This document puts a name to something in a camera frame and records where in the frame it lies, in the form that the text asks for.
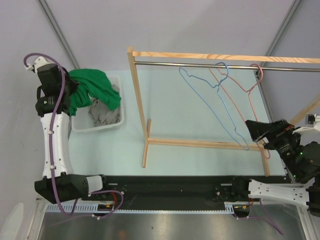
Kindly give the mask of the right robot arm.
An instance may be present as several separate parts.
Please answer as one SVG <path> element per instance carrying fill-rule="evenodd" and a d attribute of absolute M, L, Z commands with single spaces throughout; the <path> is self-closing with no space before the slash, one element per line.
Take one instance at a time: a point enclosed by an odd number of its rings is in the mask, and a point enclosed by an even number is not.
<path fill-rule="evenodd" d="M 320 144 L 312 141 L 301 144 L 301 137 L 307 133 L 319 133 L 320 118 L 307 115 L 307 126 L 296 127 L 285 119 L 274 122 L 245 122 L 254 142 L 264 140 L 263 147 L 276 151 L 285 165 L 291 181 L 306 184 L 307 188 L 271 185 L 254 179 L 236 177 L 233 179 L 230 194 L 235 201 L 244 199 L 266 199 L 291 204 L 309 211 L 315 217 L 320 215 Z"/>

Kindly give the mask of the green t shirt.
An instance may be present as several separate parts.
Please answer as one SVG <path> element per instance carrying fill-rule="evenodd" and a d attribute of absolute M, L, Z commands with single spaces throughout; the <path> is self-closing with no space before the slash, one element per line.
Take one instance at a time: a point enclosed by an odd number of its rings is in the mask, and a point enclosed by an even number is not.
<path fill-rule="evenodd" d="M 69 113 L 71 116 L 75 116 L 79 108 L 91 106 L 92 98 L 100 100 L 112 111 L 120 106 L 120 93 L 113 89 L 105 72 L 98 69 L 81 68 L 71 70 L 69 76 L 78 83 L 77 89 L 70 95 Z"/>

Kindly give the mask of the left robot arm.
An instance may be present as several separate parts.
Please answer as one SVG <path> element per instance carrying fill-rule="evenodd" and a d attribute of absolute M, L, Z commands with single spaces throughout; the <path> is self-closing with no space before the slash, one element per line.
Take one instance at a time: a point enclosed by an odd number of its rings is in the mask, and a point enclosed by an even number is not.
<path fill-rule="evenodd" d="M 91 193 L 100 200 L 107 199 L 111 188 L 103 183 L 101 175 L 75 174 L 71 164 L 70 95 L 77 89 L 77 83 L 54 63 L 36 70 L 41 85 L 35 109 L 43 129 L 45 159 L 42 179 L 34 183 L 35 191 L 52 204 L 84 199 Z"/>

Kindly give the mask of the grey t shirt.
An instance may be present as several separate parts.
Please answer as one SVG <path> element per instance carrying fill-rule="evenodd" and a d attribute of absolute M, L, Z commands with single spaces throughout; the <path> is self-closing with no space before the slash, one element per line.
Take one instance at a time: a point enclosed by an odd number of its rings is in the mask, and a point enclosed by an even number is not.
<path fill-rule="evenodd" d="M 88 113 L 93 119 L 95 127 L 108 126 L 117 124 L 121 121 L 121 105 L 110 110 L 109 107 L 104 104 L 98 98 L 91 98 L 92 105 L 89 107 Z"/>

